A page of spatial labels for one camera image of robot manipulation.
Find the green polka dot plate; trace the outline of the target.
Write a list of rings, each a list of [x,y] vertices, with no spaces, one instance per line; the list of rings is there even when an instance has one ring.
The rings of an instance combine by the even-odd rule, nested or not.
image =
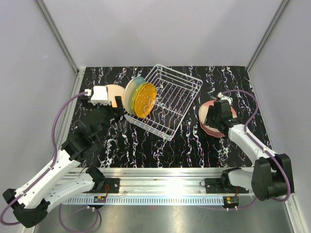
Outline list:
[[[134,115],[136,114],[136,112],[135,112],[135,110],[134,110],[135,100],[136,100],[136,98],[137,98],[137,95],[138,95],[139,91],[140,91],[146,84],[148,84],[148,82],[145,82],[145,83],[140,84],[140,85],[135,89],[135,91],[134,91],[134,93],[133,93],[133,95],[132,95],[132,99],[131,99],[131,110],[132,110],[132,112],[133,112]]]

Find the pink cream branch plate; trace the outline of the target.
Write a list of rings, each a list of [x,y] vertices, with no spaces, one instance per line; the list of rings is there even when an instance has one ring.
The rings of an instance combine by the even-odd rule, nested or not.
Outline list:
[[[207,101],[199,108],[199,120],[202,124],[204,124],[206,120],[209,107],[214,106],[214,102],[215,102],[214,100]]]

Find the blue cream branch plate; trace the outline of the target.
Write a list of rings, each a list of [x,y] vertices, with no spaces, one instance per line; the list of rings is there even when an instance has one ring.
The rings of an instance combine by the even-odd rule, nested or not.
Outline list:
[[[125,91],[124,91],[124,99],[122,101],[123,106],[124,106],[127,113],[129,113],[129,114],[134,113],[131,109],[132,97],[133,97],[133,94],[134,94],[134,91],[136,90],[136,88],[139,85],[144,84],[144,83],[146,83],[146,81],[143,77],[135,77],[135,78],[131,79],[129,81],[129,83],[127,84]]]

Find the orange polka dot plate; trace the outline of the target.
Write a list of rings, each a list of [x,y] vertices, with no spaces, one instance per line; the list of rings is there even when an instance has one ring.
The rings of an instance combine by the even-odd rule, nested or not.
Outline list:
[[[156,87],[152,83],[146,84],[138,93],[134,110],[136,116],[145,118],[150,114],[156,101]]]

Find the white wire dish rack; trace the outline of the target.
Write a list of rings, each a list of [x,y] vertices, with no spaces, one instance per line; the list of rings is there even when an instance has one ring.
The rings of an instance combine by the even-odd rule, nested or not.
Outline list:
[[[146,76],[156,88],[155,106],[140,119],[127,113],[128,122],[165,140],[171,141],[199,93],[203,81],[186,73],[157,64]]]

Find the pink scalloped plate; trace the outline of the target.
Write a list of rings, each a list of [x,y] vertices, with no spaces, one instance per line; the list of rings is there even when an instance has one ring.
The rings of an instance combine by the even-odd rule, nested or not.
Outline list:
[[[213,136],[215,138],[222,138],[225,137],[225,135],[215,129],[210,129],[208,126],[205,126],[202,122],[200,122],[200,127],[203,129],[203,131],[210,135]]]

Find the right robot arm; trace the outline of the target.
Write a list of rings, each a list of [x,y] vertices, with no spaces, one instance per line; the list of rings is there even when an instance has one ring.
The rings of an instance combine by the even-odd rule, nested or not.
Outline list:
[[[234,118],[227,100],[217,100],[208,108],[205,125],[217,129],[234,142],[252,161],[253,170],[231,168],[222,172],[220,187],[231,193],[237,187],[251,190],[260,201],[294,192],[292,164],[288,155],[278,154],[256,138],[239,118]]]

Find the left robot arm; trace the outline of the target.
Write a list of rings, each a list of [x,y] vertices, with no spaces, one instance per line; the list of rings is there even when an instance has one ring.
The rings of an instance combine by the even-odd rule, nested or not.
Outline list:
[[[59,150],[55,150],[54,158],[25,185],[3,193],[7,207],[13,209],[16,224],[31,228],[52,209],[80,193],[118,193],[120,180],[106,178],[95,166],[73,181],[56,186],[68,172],[100,149],[110,128],[110,120],[124,114],[121,96],[114,99],[116,107],[88,104],[90,113],[78,120],[77,129]]]

